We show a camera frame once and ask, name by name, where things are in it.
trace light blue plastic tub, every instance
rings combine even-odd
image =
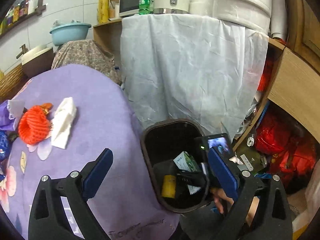
[[[60,46],[68,41],[85,40],[91,24],[88,23],[68,23],[51,29],[52,42],[55,46]]]

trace orange knitted item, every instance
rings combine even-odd
[[[36,144],[44,140],[50,132],[50,122],[42,106],[33,106],[22,116],[18,133],[26,144]]]

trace wicker basket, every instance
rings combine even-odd
[[[16,66],[0,81],[0,102],[12,99],[28,81],[22,71],[22,64]]]

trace blue package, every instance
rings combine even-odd
[[[0,131],[0,162],[9,157],[11,144],[9,143],[7,133]]]
[[[5,179],[5,174],[2,165],[0,164],[0,182]]]

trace faucet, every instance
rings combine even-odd
[[[28,52],[28,48],[25,44],[23,44],[21,47],[22,51],[16,56],[16,59],[18,59],[21,55],[26,54]]]

